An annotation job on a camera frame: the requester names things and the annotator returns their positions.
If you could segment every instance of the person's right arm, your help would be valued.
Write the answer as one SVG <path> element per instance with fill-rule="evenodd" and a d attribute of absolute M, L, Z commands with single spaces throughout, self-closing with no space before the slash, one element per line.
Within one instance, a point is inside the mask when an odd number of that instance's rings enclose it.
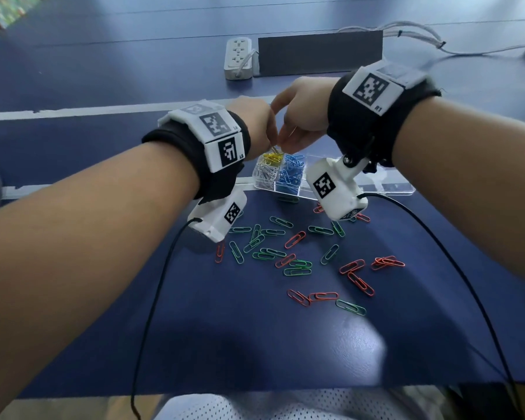
<path fill-rule="evenodd" d="M 279 135 L 284 151 L 326 132 L 335 83 L 302 78 L 275 98 L 275 112 L 289 105 Z M 392 159 L 455 227 L 525 278 L 525 123 L 429 98 L 407 117 Z"/>

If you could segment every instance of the person's left arm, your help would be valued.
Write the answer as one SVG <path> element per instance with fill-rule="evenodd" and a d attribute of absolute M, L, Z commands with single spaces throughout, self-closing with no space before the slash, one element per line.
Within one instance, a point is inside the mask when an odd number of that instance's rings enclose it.
<path fill-rule="evenodd" d="M 275 144 L 264 101 L 227 109 L 247 158 Z M 0 411 L 114 302 L 199 185 L 178 149 L 146 143 L 0 208 Z"/>

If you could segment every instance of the clear plastic box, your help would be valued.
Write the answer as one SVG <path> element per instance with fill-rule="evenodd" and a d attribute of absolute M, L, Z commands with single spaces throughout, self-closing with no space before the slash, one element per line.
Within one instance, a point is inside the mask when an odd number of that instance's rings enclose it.
<path fill-rule="evenodd" d="M 253 170 L 254 186 L 260 190 L 269 190 L 281 194 L 294 195 L 304 199 L 317 200 L 315 194 L 306 180 L 307 167 L 314 164 L 323 156 L 304 155 L 303 174 L 299 183 L 284 183 L 280 181 L 280 174 L 286 170 L 286 160 L 282 159 L 280 164 L 270 164 L 261 155 Z M 411 195 L 415 189 L 396 168 L 383 168 L 377 166 L 374 174 L 359 173 L 355 177 L 356 183 L 363 191 L 376 192 L 385 195 Z"/>

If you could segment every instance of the person's left hand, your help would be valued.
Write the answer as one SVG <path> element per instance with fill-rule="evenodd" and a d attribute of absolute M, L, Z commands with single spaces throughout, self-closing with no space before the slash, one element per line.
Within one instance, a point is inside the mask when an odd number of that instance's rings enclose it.
<path fill-rule="evenodd" d="M 225 107 L 245 121 L 251 136 L 251 149 L 246 160 L 255 159 L 278 141 L 276 117 L 270 105 L 261 98 L 239 97 Z"/>

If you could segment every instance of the black cable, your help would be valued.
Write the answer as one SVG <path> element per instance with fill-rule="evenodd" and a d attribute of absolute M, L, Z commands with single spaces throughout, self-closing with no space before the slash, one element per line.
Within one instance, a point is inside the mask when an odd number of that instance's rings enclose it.
<path fill-rule="evenodd" d="M 148 314 L 148 319 L 146 320 L 146 325 L 144 327 L 144 334 L 142 335 L 142 341 L 140 343 L 140 351 L 138 352 L 138 358 L 136 359 L 136 367 L 134 367 L 134 376 L 132 378 L 132 392 L 130 394 L 130 408 L 132 409 L 134 416 L 136 416 L 138 420 L 142 419 L 142 417 L 140 416 L 140 413 L 138 412 L 138 409 L 136 408 L 136 405 L 134 405 L 134 397 L 136 396 L 136 382 L 138 381 L 138 371 L 140 370 L 140 363 L 142 361 L 142 354 L 144 353 L 144 347 L 146 345 L 146 338 L 148 337 L 148 331 L 150 330 L 150 324 L 152 323 L 152 318 L 154 317 L 155 306 L 157 305 L 157 301 L 160 298 L 160 292 L 163 286 L 163 280 L 165 279 L 165 273 L 167 271 L 167 266 L 169 265 L 171 254 L 173 253 L 173 250 L 175 249 L 175 246 L 177 245 L 177 240 L 179 240 L 179 237 L 181 237 L 181 234 L 184 232 L 185 228 L 187 228 L 187 226 L 193 222 L 201 222 L 201 221 L 202 220 L 200 218 L 193 218 L 187 221 L 187 224 L 181 227 L 181 229 L 177 232 L 177 235 L 173 239 L 171 246 L 169 247 L 169 252 L 167 252 L 167 256 L 165 257 L 165 262 L 163 263 L 163 268 L 161 269 L 160 282 L 158 283 L 158 287 L 155 290 L 155 296 L 152 302 L 152 307 L 150 308 L 150 313 Z"/>
<path fill-rule="evenodd" d="M 476 294 L 474 287 L 472 286 L 471 282 L 469 281 L 469 279 L 467 278 L 467 276 L 465 275 L 461 267 L 459 267 L 459 265 L 455 262 L 455 259 L 453 259 L 453 256 L 449 254 L 445 246 L 443 246 L 441 241 L 435 236 L 432 230 L 430 230 L 429 227 L 426 224 L 424 224 L 424 222 L 420 218 L 418 218 L 418 216 L 414 212 L 412 212 L 409 208 L 407 208 L 402 203 L 398 202 L 397 200 L 389 196 L 385 196 L 379 193 L 362 193 L 358 196 L 358 199 L 362 199 L 363 197 L 379 197 L 381 199 L 385 199 L 385 200 L 390 201 L 391 203 L 394 203 L 399 208 L 406 211 L 411 217 L 413 217 L 416 220 L 416 222 L 418 222 L 422 226 L 424 230 L 426 230 L 426 232 L 430 235 L 430 237 L 434 239 L 434 242 L 440 247 L 441 252 L 443 252 L 443 254 L 447 257 L 449 262 L 451 262 L 451 265 L 453 265 L 457 273 L 461 276 L 461 278 L 463 279 L 463 281 L 469 288 L 471 295 L 473 296 L 476 304 L 478 305 L 478 308 L 480 309 L 480 312 L 482 313 L 482 317 L 484 317 L 484 321 L 486 322 L 486 325 L 488 326 L 488 330 L 490 330 L 490 334 L 492 335 L 494 346 L 496 346 L 496 350 L 498 352 L 498 355 L 500 356 L 500 360 L 502 361 L 502 365 L 504 367 L 504 371 L 507 376 L 507 380 L 510 383 L 513 397 L 515 398 L 515 401 L 517 404 L 517 411 L 519 411 L 519 415 L 521 416 L 521 418 L 525 418 L 523 414 L 523 409 L 521 408 L 519 392 L 517 391 L 517 387 L 515 386 L 515 381 L 513 380 L 513 376 L 511 375 L 510 367 L 508 366 L 507 361 L 505 360 L 504 352 L 502 350 L 502 347 L 500 346 L 500 341 L 498 340 L 498 336 L 496 336 L 496 331 L 494 330 L 494 326 L 492 325 L 492 322 L 490 321 L 490 317 L 488 316 L 486 310 L 484 309 L 484 305 L 482 305 L 482 302 L 480 302 L 480 298 Z"/>

